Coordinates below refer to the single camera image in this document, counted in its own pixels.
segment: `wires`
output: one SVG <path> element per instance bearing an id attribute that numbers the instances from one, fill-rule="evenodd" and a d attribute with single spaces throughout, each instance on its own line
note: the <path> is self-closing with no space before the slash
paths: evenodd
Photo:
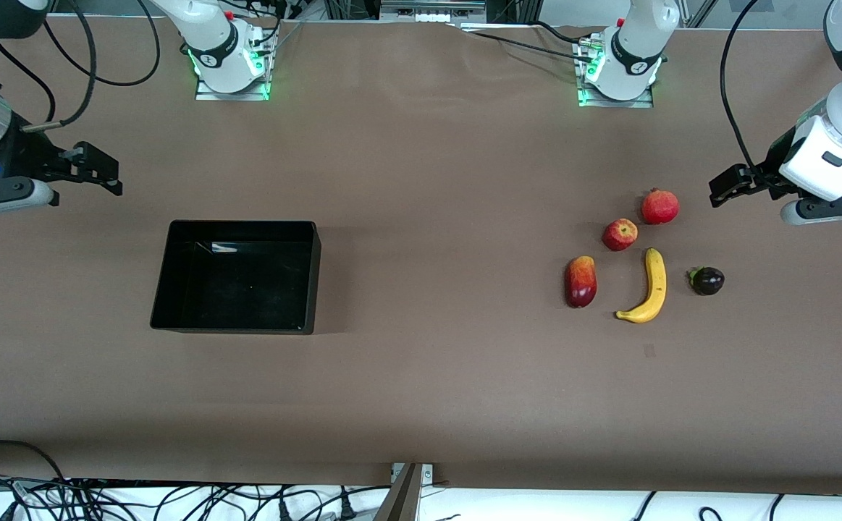
<path id="1" fill-rule="evenodd" d="M 355 491 L 347 492 L 347 495 L 352 496 L 353 494 L 360 494 L 361 492 L 381 491 L 384 488 L 391 488 L 391 487 L 383 485 L 383 486 L 379 486 L 379 487 L 357 488 Z M 321 512 L 322 510 L 324 510 L 324 508 L 327 507 L 327 505 L 332 504 L 332 502 L 340 501 L 340 499 L 342 497 L 344 497 L 344 494 L 340 494 L 339 496 L 335 496 L 334 498 L 330 498 L 329 500 L 327 500 L 325 502 L 322 502 L 322 504 L 319 504 L 317 507 L 314 507 L 313 509 L 311 509 L 311 511 L 308 512 L 308 514 L 302 515 L 302 517 L 299 518 L 298 521 L 305 521 L 306 519 L 311 517 L 311 515 L 315 514 L 315 512 Z"/>
<path id="2" fill-rule="evenodd" d="M 755 7 L 759 0 L 749 0 L 749 3 L 743 7 L 741 13 L 736 18 L 736 23 L 733 24 L 732 29 L 729 30 L 728 36 L 726 36 L 726 45 L 723 48 L 723 57 L 720 59 L 720 98 L 723 100 L 723 108 L 726 111 L 726 118 L 729 118 L 729 124 L 733 128 L 733 133 L 736 135 L 736 142 L 739 144 L 739 149 L 742 151 L 742 156 L 746 159 L 746 164 L 749 165 L 749 168 L 755 168 L 755 163 L 752 162 L 752 156 L 749 155 L 749 149 L 746 148 L 746 143 L 742 139 L 742 132 L 739 131 L 739 125 L 736 124 L 736 117 L 733 116 L 733 110 L 729 108 L 729 99 L 726 98 L 726 59 L 729 57 L 729 47 L 733 44 L 733 37 L 736 36 L 736 31 L 739 29 L 739 25 L 742 24 L 742 19 L 745 19 L 746 14 L 752 10 L 752 7 Z"/>
<path id="3" fill-rule="evenodd" d="M 146 82 L 146 80 L 150 80 L 153 74 L 156 73 L 156 70 L 160 67 L 160 36 L 156 32 L 156 23 L 153 23 L 153 17 L 150 14 L 150 11 L 147 10 L 147 6 L 143 3 L 143 0 L 137 0 L 137 3 L 140 5 L 140 9 L 143 10 L 145 16 L 147 16 L 147 21 L 150 23 L 150 30 L 153 33 L 153 48 L 155 49 L 155 59 L 153 59 L 153 66 L 150 69 L 150 72 L 147 72 L 143 78 L 139 80 L 133 80 L 133 82 L 114 82 L 113 80 L 107 80 L 99 75 L 96 75 L 96 82 L 105 83 L 105 85 L 112 85 L 115 87 L 132 87 L 134 85 L 140 85 L 141 83 Z M 79 72 L 83 74 L 89 74 L 89 70 L 84 69 L 82 65 L 76 62 L 67 50 L 61 46 L 57 37 L 54 36 L 54 31 L 51 30 L 51 26 L 47 23 L 47 20 L 44 20 L 44 30 L 47 30 L 47 36 L 50 37 L 51 42 L 54 42 L 54 46 L 56 46 L 57 50 L 67 59 L 67 62 L 70 63 L 73 67 L 75 67 Z"/>
<path id="4" fill-rule="evenodd" d="M 3 44 L 0 43 L 0 53 L 1 55 L 5 56 L 10 62 L 14 64 L 21 72 L 24 72 L 31 80 L 34 80 L 35 83 L 38 83 L 38 86 L 41 87 L 41 90 L 47 95 L 47 118 L 44 119 L 46 122 L 50 122 L 51 119 L 54 118 L 54 112 L 57 110 L 57 101 L 54 98 L 54 93 L 51 92 L 51 87 L 47 86 L 47 83 L 44 82 L 41 78 L 37 76 L 36 73 L 31 72 L 31 69 L 25 67 L 22 62 L 19 62 L 16 59 L 16 56 L 13 56 L 6 50 L 6 47 L 3 47 Z"/>
<path id="5" fill-rule="evenodd" d="M 556 30 L 556 27 L 551 26 L 549 23 L 546 23 L 545 21 L 539 21 L 539 20 L 528 21 L 527 25 L 543 27 L 543 29 L 548 30 L 553 36 L 555 36 L 556 38 L 559 38 L 563 42 L 567 42 L 567 43 L 578 43 L 578 41 L 581 40 L 582 38 L 585 38 L 585 36 L 590 36 L 590 34 L 586 34 L 585 36 L 579 36 L 577 38 L 569 38 L 565 34 L 562 34 L 562 33 L 558 32 Z"/>
<path id="6" fill-rule="evenodd" d="M 54 474 L 57 474 L 58 478 L 64 479 L 64 474 L 63 472 L 60 472 L 60 467 L 57 466 L 57 462 L 54 461 L 54 458 L 47 455 L 47 452 L 41 451 L 41 449 L 39 449 L 36 445 L 32 445 L 26 441 L 17 441 L 17 439 L 0 439 L 0 445 L 22 447 L 35 452 L 37 455 L 41 456 L 41 459 L 44 459 L 44 461 L 47 462 L 47 465 L 51 466 L 51 469 L 54 471 Z"/>
<path id="7" fill-rule="evenodd" d="M 784 498 L 784 494 L 778 494 L 778 497 L 771 502 L 771 508 L 768 509 L 768 521 L 775 521 L 775 509 L 778 508 L 778 504 L 782 498 Z"/>
<path id="8" fill-rule="evenodd" d="M 76 109 L 76 112 L 69 118 L 60 119 L 59 126 L 61 127 L 66 127 L 70 123 L 77 121 L 83 115 L 83 112 L 86 112 L 90 100 L 93 99 L 93 89 L 96 88 L 96 40 L 93 39 L 93 30 L 89 28 L 89 22 L 86 21 L 86 16 L 83 14 L 83 10 L 80 9 L 79 4 L 76 3 L 76 0 L 68 1 L 76 12 L 76 17 L 80 19 L 80 24 L 83 24 L 83 32 L 86 32 L 86 43 L 89 46 L 89 83 L 86 85 L 86 94 L 83 95 L 83 102 L 80 103 L 80 108 Z"/>
<path id="9" fill-rule="evenodd" d="M 591 62 L 591 59 L 588 56 L 576 56 L 576 55 L 573 55 L 571 53 L 563 53 L 563 52 L 560 52 L 560 51 L 554 51 L 552 49 L 546 49 L 544 47 L 531 46 L 530 43 L 517 42 L 516 40 L 509 40 L 507 38 L 502 38 L 500 36 L 494 36 L 494 34 L 486 34 L 486 33 L 480 33 L 480 32 L 471 32 L 471 34 L 474 34 L 476 36 L 481 36 L 481 38 L 488 38 L 490 40 L 498 40 L 499 42 L 510 43 L 511 46 L 519 46 L 519 47 L 524 47 L 524 48 L 527 48 L 527 49 L 533 49 L 535 51 L 539 51 L 541 53 L 546 53 L 546 54 L 549 54 L 549 55 L 567 57 L 567 59 L 574 59 L 574 60 L 578 60 L 579 62 Z"/>
<path id="10" fill-rule="evenodd" d="M 649 507 L 649 502 L 652 501 L 652 497 L 655 496 L 656 491 L 649 492 L 649 495 L 646 495 L 645 500 L 643 500 L 643 504 L 639 507 L 639 512 L 636 514 L 636 517 L 633 518 L 633 521 L 642 521 L 643 515 L 646 514 L 646 508 Z"/>
<path id="11" fill-rule="evenodd" d="M 555 29 L 555 27 L 551 26 L 550 24 L 547 24 L 545 22 L 538 21 L 538 20 L 537 21 L 529 21 L 529 22 L 526 23 L 526 25 L 543 27 L 544 29 L 548 30 L 553 36 L 555 36 L 556 38 L 559 38 L 560 40 L 562 40 L 563 42 L 566 42 L 566 43 L 578 43 L 579 40 L 581 40 L 582 38 L 587 36 L 587 35 L 585 35 L 585 36 L 579 36 L 577 38 L 569 38 L 568 36 L 558 32 Z M 494 36 L 494 34 L 486 34 L 486 33 L 474 32 L 474 31 L 471 32 L 471 33 L 473 33 L 476 36 L 481 36 L 483 38 L 488 38 L 488 39 L 491 39 L 491 40 L 498 40 L 499 42 L 504 42 L 504 43 L 510 43 L 511 46 L 519 46 L 519 47 L 524 47 L 524 48 L 527 48 L 527 49 L 533 49 L 535 51 L 539 51 L 541 53 L 546 53 L 546 54 L 549 54 L 549 55 L 567 57 L 567 59 L 573 59 L 573 60 L 576 60 L 577 62 L 585 62 L 585 63 L 591 62 L 591 59 L 588 56 L 576 56 L 576 55 L 573 55 L 571 53 L 563 53 L 563 52 L 560 52 L 560 51 L 554 51 L 552 49 L 546 49 L 545 47 L 531 46 L 530 43 L 518 42 L 517 40 L 509 40 L 507 38 L 502 38 L 500 36 Z"/>
<path id="12" fill-rule="evenodd" d="M 646 497 L 647 500 L 652 498 L 652 494 Z M 784 494 L 778 494 L 775 497 L 775 500 L 771 502 L 771 508 L 768 509 L 768 521 L 775 521 L 775 509 L 778 508 L 779 502 L 781 499 L 784 498 Z M 704 517 L 705 514 L 713 514 L 713 517 L 716 518 L 716 521 L 723 521 L 723 518 L 720 517 L 720 513 L 716 510 L 713 510 L 712 507 L 701 507 L 701 510 L 698 511 L 698 519 L 699 521 L 709 521 L 707 518 Z"/>
<path id="13" fill-rule="evenodd" d="M 716 521 L 723 521 L 723 518 L 720 517 L 719 512 L 713 510 L 713 508 L 711 508 L 711 507 L 701 507 L 701 510 L 698 511 L 699 521 L 708 521 L 708 519 L 706 517 L 704 517 L 704 514 L 707 514 L 708 512 L 710 514 L 713 514 L 713 517 L 716 517 Z"/>
<path id="14" fill-rule="evenodd" d="M 228 6 L 235 7 L 236 9 L 244 9 L 245 11 L 249 11 L 249 12 L 253 13 L 255 17 L 260 17 L 261 14 L 265 14 L 268 17 L 274 17 L 276 19 L 276 25 L 272 26 L 272 30 L 271 30 L 271 32 L 269 32 L 269 36 L 264 36 L 263 39 L 261 40 L 261 42 L 268 41 L 270 38 L 275 36 L 276 32 L 279 30 L 279 23 L 282 22 L 282 18 L 278 17 L 278 16 L 276 16 L 275 14 L 272 14 L 272 13 L 268 13 L 268 12 L 265 12 L 265 11 L 258 11 L 256 9 L 254 9 L 254 7 L 252 6 L 253 2 L 248 2 L 248 4 L 246 4 L 246 7 L 241 6 L 241 4 L 235 4 L 233 2 L 229 2 L 228 0 L 219 0 L 219 2 L 228 4 Z"/>

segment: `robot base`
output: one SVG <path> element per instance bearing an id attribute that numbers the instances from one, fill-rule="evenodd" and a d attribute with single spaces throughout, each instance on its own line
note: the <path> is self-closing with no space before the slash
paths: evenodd
<path id="1" fill-rule="evenodd" d="M 639 98 L 628 101 L 620 101 L 607 98 L 602 95 L 595 85 L 592 85 L 586 78 L 587 75 L 596 72 L 597 63 L 603 62 L 603 40 L 601 33 L 593 33 L 589 38 L 583 38 L 580 43 L 572 44 L 572 52 L 576 56 L 588 56 L 592 63 L 583 63 L 573 60 L 576 64 L 576 80 L 578 83 L 578 105 L 579 106 L 619 106 L 621 109 L 652 109 L 652 86 Z"/>

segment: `metal bracket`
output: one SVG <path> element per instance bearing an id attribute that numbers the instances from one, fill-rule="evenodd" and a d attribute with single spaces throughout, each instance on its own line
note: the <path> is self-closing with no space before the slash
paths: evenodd
<path id="1" fill-rule="evenodd" d="M 406 464 L 392 464 L 392 483 L 394 483 L 401 470 L 405 468 Z M 434 484 L 434 466 L 431 464 L 421 464 L 421 487 L 430 487 Z"/>
<path id="2" fill-rule="evenodd" d="M 572 54 L 576 56 L 587 56 L 591 62 L 581 62 L 574 59 L 576 64 L 576 82 L 578 85 L 579 106 L 615 106 L 619 109 L 652 109 L 652 85 L 646 87 L 636 99 L 620 101 L 610 99 L 602 95 L 597 87 L 587 80 L 589 76 L 599 73 L 603 66 L 604 41 L 601 33 L 592 33 L 591 36 L 582 38 L 578 43 L 572 44 Z"/>
<path id="3" fill-rule="evenodd" d="M 385 495 L 385 501 L 372 518 L 374 521 L 416 521 L 421 487 L 434 482 L 434 466 L 423 464 L 394 464 L 395 484 Z"/>
<path id="4" fill-rule="evenodd" d="M 253 80 L 250 85 L 235 93 L 220 93 L 213 91 L 199 77 L 195 84 L 195 99 L 199 101 L 266 101 L 269 99 L 269 91 L 272 89 L 272 72 L 276 64 L 276 50 L 279 48 L 279 32 L 272 33 L 269 40 L 253 47 L 251 52 L 258 56 L 251 60 L 254 67 L 262 67 L 263 75 Z"/>

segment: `eggplant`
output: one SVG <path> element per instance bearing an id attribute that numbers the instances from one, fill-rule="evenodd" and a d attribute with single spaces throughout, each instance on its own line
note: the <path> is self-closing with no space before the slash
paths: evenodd
<path id="1" fill-rule="evenodd" d="M 691 287 L 698 295 L 716 295 L 723 289 L 725 281 L 722 271 L 710 267 L 698 268 L 692 271 L 689 277 Z"/>

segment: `black cable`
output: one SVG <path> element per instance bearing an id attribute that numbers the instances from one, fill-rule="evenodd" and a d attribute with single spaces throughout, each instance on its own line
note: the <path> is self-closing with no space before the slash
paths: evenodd
<path id="1" fill-rule="evenodd" d="M 782 498 L 784 498 L 784 494 L 778 494 L 778 497 L 772 501 L 771 508 L 768 509 L 768 521 L 775 521 L 775 509 L 778 508 L 778 504 Z"/>
<path id="2" fill-rule="evenodd" d="M 732 29 L 729 30 L 726 36 L 726 45 L 723 47 L 723 57 L 720 59 L 720 98 L 723 100 L 723 108 L 726 111 L 726 118 L 729 118 L 729 124 L 733 128 L 733 133 L 736 135 L 736 142 L 739 144 L 739 149 L 742 151 L 742 156 L 746 159 L 746 164 L 750 169 L 755 168 L 755 163 L 752 162 L 752 156 L 749 155 L 749 149 L 746 148 L 746 143 L 742 139 L 742 131 L 739 131 L 739 125 L 736 124 L 736 117 L 733 116 L 733 110 L 729 108 L 729 99 L 726 98 L 726 59 L 729 57 L 729 47 L 733 44 L 733 37 L 736 36 L 736 31 L 739 25 L 742 24 L 742 19 L 745 19 L 746 14 L 755 7 L 759 0 L 749 0 L 749 3 L 743 7 L 741 13 L 736 18 L 736 23 L 733 24 Z"/>
<path id="3" fill-rule="evenodd" d="M 13 56 L 6 50 L 6 47 L 3 47 L 3 44 L 0 43 L 0 53 L 1 55 L 5 56 L 10 62 L 13 63 L 21 72 L 24 72 L 26 76 L 28 76 L 31 80 L 34 80 L 35 83 L 38 83 L 38 86 L 41 87 L 41 90 L 47 95 L 47 118 L 44 119 L 45 122 L 50 122 L 51 119 L 54 118 L 54 112 L 57 110 L 57 100 L 54 98 L 54 93 L 51 91 L 51 87 L 47 86 L 47 83 L 44 82 L 41 78 L 37 76 L 36 73 L 31 72 L 31 69 L 25 67 L 22 62 L 19 62 L 16 56 Z"/>
<path id="4" fill-rule="evenodd" d="M 189 521 L 189 518 L 192 517 L 192 514 L 195 514 L 195 511 L 202 508 L 202 506 L 204 504 L 206 504 L 206 502 L 211 501 L 211 496 L 214 495 L 214 494 L 215 494 L 215 491 L 212 491 L 212 494 L 209 494 L 208 496 L 206 496 L 205 500 L 200 502 L 200 504 L 196 505 L 195 508 L 192 508 L 192 510 L 189 511 L 189 514 L 186 514 L 185 517 L 182 518 L 182 521 Z"/>
<path id="5" fill-rule="evenodd" d="M 526 23 L 526 25 L 543 27 L 543 29 L 548 30 L 553 36 L 555 36 L 556 38 L 559 38 L 563 42 L 567 42 L 567 43 L 578 43 L 578 41 L 581 40 L 582 38 L 585 38 L 585 36 L 590 36 L 589 34 L 586 34 L 585 36 L 579 36 L 577 38 L 570 38 L 570 37 L 566 36 L 565 34 L 562 34 L 562 33 L 558 32 L 556 30 L 556 27 L 551 26 L 549 23 L 546 23 L 545 21 L 539 21 L 539 20 L 528 21 Z"/>
<path id="6" fill-rule="evenodd" d="M 133 80 L 133 82 L 113 82 L 113 80 L 107 80 L 96 74 L 96 82 L 106 83 L 106 85 L 112 85 L 115 87 L 133 87 L 134 85 L 140 85 L 141 83 L 146 82 L 146 80 L 150 80 L 153 74 L 156 74 L 156 70 L 160 67 L 160 36 L 156 33 L 156 23 L 153 23 L 153 17 L 151 16 L 150 11 L 147 10 L 147 6 L 143 3 L 143 0 L 137 0 L 137 3 L 140 4 L 140 8 L 143 10 L 145 16 L 147 16 L 147 21 L 150 22 L 150 30 L 153 33 L 153 48 L 155 49 L 156 57 L 153 59 L 153 66 L 150 68 L 150 72 L 147 72 L 146 75 L 139 80 Z M 67 53 L 67 50 L 61 46 L 59 40 L 57 40 L 57 37 L 54 35 L 53 30 L 51 30 L 51 26 L 47 23 L 47 20 L 44 20 L 44 30 L 47 30 L 47 36 L 50 37 L 51 42 L 54 42 L 54 46 L 56 46 L 57 50 L 59 50 L 64 58 L 67 59 L 67 62 L 69 62 L 70 65 L 83 74 L 89 74 L 89 70 L 84 69 L 83 66 L 77 63 L 76 60 L 73 59 L 73 56 L 70 56 L 70 54 Z"/>
<path id="7" fill-rule="evenodd" d="M 76 11 L 76 16 L 80 19 L 80 23 L 83 24 L 83 30 L 86 32 L 86 43 L 89 46 L 89 83 L 86 85 L 86 94 L 83 96 L 83 102 L 80 103 L 80 108 L 69 118 L 61 119 L 60 126 L 62 127 L 66 127 L 70 123 L 77 121 L 83 115 L 83 112 L 86 112 L 90 100 L 93 99 L 93 89 L 96 88 L 96 40 L 93 39 L 93 31 L 89 28 L 89 22 L 86 21 L 86 16 L 83 14 L 83 10 L 80 9 L 79 4 L 76 3 L 76 0 L 68 1 L 70 6 L 73 7 L 73 10 Z"/>
<path id="8" fill-rule="evenodd" d="M 643 500 L 643 504 L 639 507 L 639 512 L 636 513 L 636 517 L 633 518 L 633 521 L 642 521 L 643 515 L 646 514 L 646 508 L 649 507 L 649 502 L 652 501 L 652 497 L 655 496 L 656 491 L 649 492 L 646 495 L 645 500 Z"/>
<path id="9" fill-rule="evenodd" d="M 51 466 L 51 469 L 54 471 L 54 474 L 57 474 L 57 477 L 60 479 L 64 479 L 64 473 L 60 472 L 60 467 L 57 466 L 57 462 L 54 461 L 54 458 L 47 455 L 47 452 L 41 451 L 36 445 L 33 445 L 26 441 L 17 441 L 17 439 L 0 439 L 0 445 L 10 445 L 13 447 L 22 447 L 25 449 L 29 449 L 29 451 L 35 452 L 37 455 L 41 456 L 41 459 L 47 462 L 47 465 Z"/>
<path id="10" fill-rule="evenodd" d="M 253 512 L 253 514 L 250 515 L 250 517 L 248 518 L 248 521 L 256 521 L 256 515 L 259 515 L 259 512 L 261 510 L 263 510 L 264 508 L 266 508 L 266 505 L 268 505 L 270 501 L 279 498 L 279 496 L 282 495 L 282 492 L 284 492 L 285 489 L 286 489 L 286 485 L 282 485 L 282 487 L 279 488 L 278 492 L 275 492 L 275 494 L 272 494 L 271 496 L 266 498 L 266 501 L 263 501 L 262 504 L 259 504 L 259 506 L 256 507 L 256 510 Z"/>
<path id="11" fill-rule="evenodd" d="M 357 488 L 355 491 L 347 492 L 347 495 L 352 496 L 353 494 L 360 494 L 361 492 L 381 491 L 383 488 L 391 488 L 391 487 L 389 487 L 388 485 L 383 485 L 383 486 L 379 486 L 379 487 Z M 327 505 L 332 504 L 332 502 L 339 501 L 340 498 L 342 498 L 342 494 L 337 496 L 337 497 L 330 498 L 329 500 L 327 500 L 325 502 L 322 502 L 322 504 L 319 504 L 317 507 L 314 507 L 313 509 L 311 509 L 311 511 L 308 512 L 308 514 L 302 515 L 302 517 L 299 518 L 298 521 L 305 521 L 306 519 L 311 517 L 311 515 L 314 514 L 314 512 L 320 512 L 320 511 L 324 510 L 324 508 L 327 507 Z"/>
<path id="12" fill-rule="evenodd" d="M 31 483 L 40 483 L 41 486 L 37 488 L 32 488 L 31 491 L 45 491 L 46 497 L 49 498 L 51 489 L 57 489 L 59 491 L 59 502 L 60 505 L 57 505 L 56 508 L 60 508 L 61 511 L 66 512 L 67 520 L 70 521 L 70 518 L 76 517 L 76 509 L 79 508 L 83 511 L 83 518 L 87 518 L 89 521 L 96 521 L 96 519 L 100 519 L 102 514 L 109 514 L 113 515 L 113 517 L 120 517 L 120 515 L 115 515 L 115 512 L 110 512 L 109 510 L 102 510 L 101 507 L 106 505 L 107 507 L 116 507 L 119 508 L 124 512 L 124 514 L 128 514 L 128 518 L 124 519 L 124 521 L 140 521 L 134 514 L 131 512 L 125 504 L 121 501 L 117 501 L 114 497 L 106 494 L 105 491 L 96 491 L 93 488 L 81 486 L 77 484 L 75 480 L 65 480 L 63 482 L 59 481 L 49 481 L 46 479 L 37 479 L 37 478 L 0 478 L 0 485 L 6 487 L 13 494 L 17 495 L 16 489 L 14 489 L 12 483 L 13 482 L 31 482 Z M 77 492 L 74 494 L 73 502 L 67 501 L 67 495 L 64 493 L 66 489 L 70 491 Z M 163 504 L 166 501 L 166 497 L 169 495 L 175 494 L 176 491 L 179 491 L 179 488 L 176 488 L 174 491 L 170 491 L 168 495 L 164 496 L 164 500 L 161 502 Z M 83 494 L 89 495 L 89 499 L 83 496 Z M 37 498 L 38 501 L 44 505 L 44 508 L 50 510 L 50 505 L 48 505 L 39 495 L 33 494 L 34 498 Z M 30 507 L 34 509 L 40 509 L 41 507 L 34 507 L 33 505 L 27 505 L 22 502 L 24 507 Z M 143 505 L 144 507 L 153 507 L 153 505 Z"/>
<path id="13" fill-rule="evenodd" d="M 707 521 L 707 519 L 704 518 L 704 514 L 707 514 L 708 512 L 711 512 L 711 514 L 713 514 L 713 517 L 716 517 L 716 521 L 723 521 L 723 518 L 720 517 L 719 512 L 713 510 L 713 508 L 711 507 L 701 507 L 701 510 L 698 511 L 699 521 Z"/>
<path id="14" fill-rule="evenodd" d="M 251 6 L 251 2 L 248 2 L 248 5 L 246 7 L 240 6 L 239 4 L 235 4 L 233 2 L 229 2 L 228 0 L 219 0 L 219 2 L 223 2 L 225 4 L 228 4 L 228 6 L 236 7 L 236 9 L 244 9 L 246 11 L 250 11 L 256 17 L 260 17 L 261 14 L 265 14 L 268 17 L 274 17 L 276 19 L 276 25 L 272 26 L 272 30 L 271 30 L 271 32 L 269 32 L 269 36 L 264 36 L 263 39 L 259 41 L 259 43 L 255 43 L 255 44 L 259 45 L 260 43 L 266 42 L 267 40 L 269 40 L 270 38 L 275 36 L 276 32 L 279 30 L 279 23 L 282 21 L 281 17 L 278 17 L 275 14 L 268 13 L 266 11 L 258 11 L 256 9 L 254 9 L 253 6 Z"/>
<path id="15" fill-rule="evenodd" d="M 110 501 L 99 501 L 98 504 L 103 505 L 103 507 L 108 507 L 109 505 L 113 505 L 113 507 L 119 507 L 119 508 L 120 507 L 160 508 L 163 505 L 172 504 L 172 502 L 185 500 L 189 496 L 195 494 L 196 492 L 200 491 L 200 489 L 202 489 L 202 487 L 196 487 L 196 488 L 192 489 L 192 491 L 186 492 L 186 494 L 183 494 L 183 495 L 181 495 L 179 497 L 176 497 L 176 498 L 169 499 L 169 496 L 171 496 L 172 494 L 175 494 L 176 492 L 179 492 L 179 491 L 185 491 L 186 488 L 189 488 L 189 487 L 176 487 L 175 489 L 172 489 L 172 491 L 168 492 L 166 494 L 166 496 L 163 497 L 163 500 L 161 500 L 158 504 L 140 504 L 140 502 L 126 502 L 126 501 L 117 502 L 116 504 L 113 504 L 113 502 L 110 502 Z"/>
<path id="16" fill-rule="evenodd" d="M 567 59 L 574 59 L 574 60 L 577 60 L 578 62 L 586 62 L 586 63 L 591 62 L 591 59 L 588 56 L 576 56 L 576 55 L 573 55 L 573 54 L 570 54 L 570 53 L 563 53 L 563 52 L 560 52 L 560 51 L 554 51 L 552 49 L 546 49 L 544 47 L 531 46 L 530 43 L 517 42 L 517 41 L 514 41 L 514 40 L 509 40 L 507 38 L 502 38 L 500 36 L 494 36 L 494 34 L 480 33 L 480 32 L 477 32 L 477 30 L 473 30 L 473 32 L 471 32 L 471 34 L 474 34 L 476 36 L 481 36 L 483 38 L 489 38 L 491 40 L 498 40 L 499 42 L 510 43 L 510 44 L 513 44 L 513 46 L 526 47 L 527 49 L 533 49 L 533 50 L 539 51 L 541 53 L 546 53 L 546 54 L 555 55 L 555 56 L 567 57 Z"/>
<path id="17" fill-rule="evenodd" d="M 201 491 L 202 488 L 203 487 L 196 488 L 194 491 L 190 492 L 189 495 L 192 495 L 192 494 L 195 494 L 198 491 Z M 176 494 L 176 491 L 179 491 L 179 489 L 173 488 L 172 491 L 168 492 L 165 496 L 163 496 L 163 499 L 160 501 L 160 504 L 157 505 L 156 510 L 153 511 L 153 521 L 157 521 L 157 518 L 160 517 L 160 510 L 162 510 L 163 505 L 167 504 L 167 502 L 169 500 L 169 496 L 171 496 L 173 494 Z M 186 497 L 188 497 L 188 496 L 180 496 L 179 499 L 182 500 Z"/>
<path id="18" fill-rule="evenodd" d="M 350 503 L 350 495 L 347 493 L 347 487 L 340 486 L 340 521 L 350 521 L 357 517 L 357 512 L 353 511 L 353 505 Z"/>

